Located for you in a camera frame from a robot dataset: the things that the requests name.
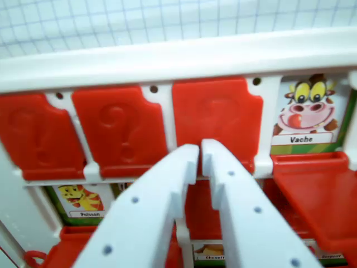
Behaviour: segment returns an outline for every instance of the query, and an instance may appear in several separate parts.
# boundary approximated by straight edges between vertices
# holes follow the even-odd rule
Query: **cow eye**
[[[326,84],[322,81],[313,85],[310,91],[310,100],[312,102],[319,102],[326,94]]]
[[[294,99],[297,103],[304,103],[308,99],[310,86],[307,83],[299,84],[295,89]]]

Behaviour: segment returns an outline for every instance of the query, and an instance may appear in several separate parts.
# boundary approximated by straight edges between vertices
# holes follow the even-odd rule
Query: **question mark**
[[[120,124],[120,119],[122,119],[123,124],[121,129],[120,159],[123,162],[130,163],[133,162],[135,157],[135,150],[130,144],[129,139],[139,125],[139,114],[137,110],[126,103],[116,103],[105,106],[100,111],[100,120],[107,128],[113,128]]]

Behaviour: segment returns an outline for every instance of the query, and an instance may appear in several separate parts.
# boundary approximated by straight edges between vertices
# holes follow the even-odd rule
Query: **grid paper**
[[[341,26],[357,0],[0,0],[0,59]]]

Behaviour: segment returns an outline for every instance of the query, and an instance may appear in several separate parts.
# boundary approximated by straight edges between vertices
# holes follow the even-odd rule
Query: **white plastic divider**
[[[125,190],[74,267],[164,267],[174,219],[184,217],[188,184],[196,183],[198,155],[198,146],[183,145]]]
[[[23,187],[22,176],[18,176],[14,168],[0,143],[0,170],[4,183],[0,187],[0,219],[25,252],[48,253],[59,242],[62,224],[58,218],[52,217],[56,215],[53,208],[40,205],[43,193]]]
[[[210,177],[213,208],[219,210],[227,267],[322,267],[220,142],[202,141],[202,170]]]
[[[184,268],[194,268],[194,256],[192,253],[192,244],[190,238],[190,230],[187,227],[186,219],[177,218],[176,223],[176,237],[177,242],[181,247],[182,260],[184,261]]]
[[[173,115],[172,82],[152,83],[141,86],[144,98],[161,105],[166,145],[169,152],[177,148],[175,116]]]
[[[274,116],[281,83],[281,75],[259,76],[260,83],[253,84],[254,78],[246,78],[248,90],[253,95],[263,99],[262,119],[260,121],[260,134],[258,153],[254,157],[254,174],[256,179],[270,178],[273,174],[273,160],[270,157],[271,143],[274,128]]]
[[[357,70],[350,71],[348,73],[348,80],[351,87],[357,90]],[[349,168],[351,170],[357,170],[357,105],[354,108],[351,122],[348,126],[344,144],[342,150],[348,156],[350,163]]]
[[[102,177],[100,176],[99,172],[99,165],[93,159],[71,96],[71,90],[58,90],[56,92],[46,93],[46,98],[52,106],[58,109],[65,109],[71,117],[72,124],[75,128],[87,161],[87,164],[83,170],[86,182],[99,183],[102,181]]]

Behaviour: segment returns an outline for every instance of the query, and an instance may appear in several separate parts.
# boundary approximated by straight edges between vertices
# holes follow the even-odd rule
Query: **white plastic bar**
[[[174,218],[183,218],[195,184],[199,147],[183,145],[112,204],[74,267],[164,267]]]
[[[357,71],[350,71],[348,75],[349,83],[351,87],[357,90]],[[349,168],[351,170],[357,170],[357,106],[355,106],[351,122],[348,126],[345,141],[343,144],[343,152],[349,158]]]
[[[322,267],[229,150],[203,140],[202,160],[220,214],[227,267]]]
[[[356,43],[357,27],[335,27],[17,57],[0,62],[0,92],[345,68]]]

